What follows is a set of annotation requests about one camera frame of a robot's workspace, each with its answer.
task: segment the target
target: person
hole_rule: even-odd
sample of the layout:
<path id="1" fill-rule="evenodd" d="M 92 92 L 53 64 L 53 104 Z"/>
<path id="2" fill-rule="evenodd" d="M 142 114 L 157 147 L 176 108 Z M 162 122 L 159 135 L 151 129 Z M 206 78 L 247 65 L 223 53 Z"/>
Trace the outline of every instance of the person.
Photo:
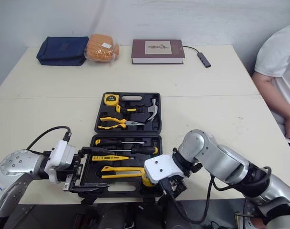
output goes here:
<path id="1" fill-rule="evenodd" d="M 252 79 L 290 145 L 290 25 L 261 47 Z"/>

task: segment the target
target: book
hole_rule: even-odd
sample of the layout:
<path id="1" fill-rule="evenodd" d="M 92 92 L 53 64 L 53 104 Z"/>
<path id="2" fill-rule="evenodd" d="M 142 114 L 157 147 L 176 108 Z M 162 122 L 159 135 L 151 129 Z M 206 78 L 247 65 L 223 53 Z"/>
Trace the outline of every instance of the book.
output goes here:
<path id="1" fill-rule="evenodd" d="M 183 63 L 181 40 L 133 40 L 132 63 Z"/>

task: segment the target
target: floor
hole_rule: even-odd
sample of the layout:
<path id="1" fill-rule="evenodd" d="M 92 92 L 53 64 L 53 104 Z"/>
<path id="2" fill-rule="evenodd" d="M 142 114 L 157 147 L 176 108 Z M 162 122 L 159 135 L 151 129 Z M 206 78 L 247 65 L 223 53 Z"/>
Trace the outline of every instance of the floor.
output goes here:
<path id="1" fill-rule="evenodd" d="M 202 216 L 205 201 L 181 201 L 192 219 Z M 7 220 L 4 229 L 80 229 L 89 227 L 76 227 L 82 215 L 95 218 L 100 212 L 112 204 L 87 205 L 18 205 Z M 215 221 L 221 226 L 236 227 L 234 213 L 242 211 L 244 199 L 211 200 L 206 221 L 202 225 Z M 193 229 L 201 228 L 192 225 Z"/>

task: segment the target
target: orange bag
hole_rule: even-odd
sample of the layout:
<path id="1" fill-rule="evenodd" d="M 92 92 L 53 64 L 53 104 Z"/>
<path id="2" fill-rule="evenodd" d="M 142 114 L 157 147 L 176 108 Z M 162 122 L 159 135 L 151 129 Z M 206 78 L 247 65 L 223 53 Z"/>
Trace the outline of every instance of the orange bag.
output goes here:
<path id="1" fill-rule="evenodd" d="M 84 51 L 88 60 L 97 62 L 113 61 L 118 57 L 118 54 L 119 45 L 114 44 L 112 37 L 101 34 L 91 35 Z"/>

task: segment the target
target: white wall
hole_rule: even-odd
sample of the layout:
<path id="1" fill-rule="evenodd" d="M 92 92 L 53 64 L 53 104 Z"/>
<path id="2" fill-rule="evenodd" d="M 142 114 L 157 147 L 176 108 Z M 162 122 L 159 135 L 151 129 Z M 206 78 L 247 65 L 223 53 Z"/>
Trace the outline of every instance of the white wall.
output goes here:
<path id="1" fill-rule="evenodd" d="M 252 72 L 260 46 L 288 24 L 290 0 L 0 0 L 0 84 L 27 46 L 94 32 L 123 45 L 133 38 L 233 44 Z"/>

